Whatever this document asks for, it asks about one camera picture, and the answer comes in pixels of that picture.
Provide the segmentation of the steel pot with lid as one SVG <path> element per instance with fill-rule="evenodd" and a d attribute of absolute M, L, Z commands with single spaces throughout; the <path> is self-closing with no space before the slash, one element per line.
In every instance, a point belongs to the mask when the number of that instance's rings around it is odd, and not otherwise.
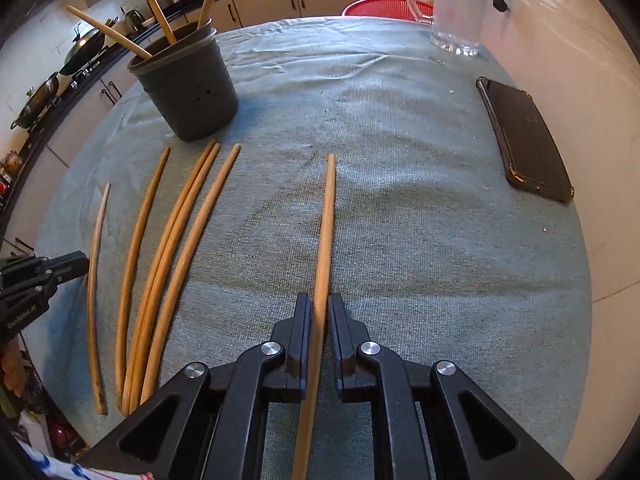
<path fill-rule="evenodd" d="M 11 122 L 10 129 L 30 128 L 37 121 L 44 109 L 56 97 L 58 88 L 60 88 L 58 72 L 54 72 L 45 82 L 40 84 L 37 90 L 34 90 L 29 95 L 29 99 L 21 110 L 21 113 Z"/>

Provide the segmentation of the black wok on stove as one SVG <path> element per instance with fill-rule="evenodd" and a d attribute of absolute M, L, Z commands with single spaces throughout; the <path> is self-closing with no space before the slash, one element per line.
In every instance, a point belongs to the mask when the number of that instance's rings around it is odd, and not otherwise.
<path fill-rule="evenodd" d="M 65 63 L 58 72 L 63 76 L 73 76 L 88 65 L 103 49 L 105 34 L 92 28 L 82 34 L 80 24 L 74 27 L 73 45 L 67 52 Z"/>

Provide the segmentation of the black perforated utensil holder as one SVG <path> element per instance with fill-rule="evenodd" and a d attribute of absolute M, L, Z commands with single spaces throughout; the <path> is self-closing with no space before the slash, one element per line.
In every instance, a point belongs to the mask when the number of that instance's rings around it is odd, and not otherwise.
<path fill-rule="evenodd" d="M 239 99 L 211 21 L 175 31 L 173 44 L 162 37 L 149 45 L 151 57 L 135 56 L 128 70 L 142 85 L 175 136 L 193 142 L 232 121 Z"/>

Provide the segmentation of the blue-green table cloth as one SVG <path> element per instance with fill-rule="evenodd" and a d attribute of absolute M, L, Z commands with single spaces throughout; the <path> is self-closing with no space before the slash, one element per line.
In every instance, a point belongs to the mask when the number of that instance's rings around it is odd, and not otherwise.
<path fill-rule="evenodd" d="M 307 18 L 218 37 L 238 92 L 215 166 L 241 144 L 206 224 L 166 342 L 160 381 L 192 361 L 234 361 L 312 291 L 326 156 L 336 156 L 332 290 L 403 358 L 460 365 L 556 460 L 582 402 L 591 285 L 574 204 L 511 188 L 476 88 L 512 84 L 484 50 L 435 49 L 426 27 Z M 168 214 L 208 140 L 183 143 L 136 82 L 93 130 L 53 195 L 38 255 L 88 250 L 111 183 L 96 329 L 107 415 L 96 412 L 86 286 L 60 287 L 24 333 L 58 408 L 95 445 L 122 420 L 114 387 L 120 283 L 139 207 L 171 153 L 144 231 L 131 317 Z"/>

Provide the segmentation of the black electric kettle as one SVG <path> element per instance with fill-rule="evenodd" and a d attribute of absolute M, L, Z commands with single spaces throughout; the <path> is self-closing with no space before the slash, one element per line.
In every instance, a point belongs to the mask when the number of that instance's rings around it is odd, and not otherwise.
<path fill-rule="evenodd" d="M 145 27 L 143 25 L 144 17 L 137 9 L 124 11 L 124 14 L 128 30 L 132 34 L 138 34 L 139 32 L 143 32 L 145 30 Z"/>

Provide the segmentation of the black smartphone brown case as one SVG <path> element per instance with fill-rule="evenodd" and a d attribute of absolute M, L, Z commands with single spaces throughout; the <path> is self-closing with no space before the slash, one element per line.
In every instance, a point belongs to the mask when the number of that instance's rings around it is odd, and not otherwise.
<path fill-rule="evenodd" d="M 478 77 L 476 86 L 510 185 L 561 204 L 574 200 L 562 156 L 530 94 L 486 77 Z"/>

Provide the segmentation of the red plastic basin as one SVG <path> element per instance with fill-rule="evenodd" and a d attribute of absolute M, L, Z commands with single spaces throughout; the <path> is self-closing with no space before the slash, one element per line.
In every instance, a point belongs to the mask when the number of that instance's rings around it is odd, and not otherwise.
<path fill-rule="evenodd" d="M 346 6 L 342 15 L 427 23 L 433 17 L 433 7 L 423 1 L 416 4 L 419 9 L 418 16 L 413 15 L 407 0 L 358 0 Z"/>

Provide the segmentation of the clear glass beer mug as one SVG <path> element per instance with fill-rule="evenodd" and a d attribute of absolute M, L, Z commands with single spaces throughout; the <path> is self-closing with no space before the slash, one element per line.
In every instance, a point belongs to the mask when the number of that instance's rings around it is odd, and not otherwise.
<path fill-rule="evenodd" d="M 418 0 L 406 1 L 412 17 L 431 26 L 434 46 L 467 58 L 478 55 L 487 0 L 431 0 L 431 15 L 419 8 Z"/>

